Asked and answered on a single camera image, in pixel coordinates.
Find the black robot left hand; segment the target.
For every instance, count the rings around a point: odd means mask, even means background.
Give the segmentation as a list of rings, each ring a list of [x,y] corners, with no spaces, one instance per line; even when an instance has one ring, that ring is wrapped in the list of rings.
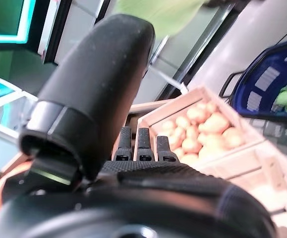
[[[247,191],[178,161],[110,161],[155,31],[117,14],[57,67],[22,123],[32,163],[1,193],[0,238],[276,238]]]

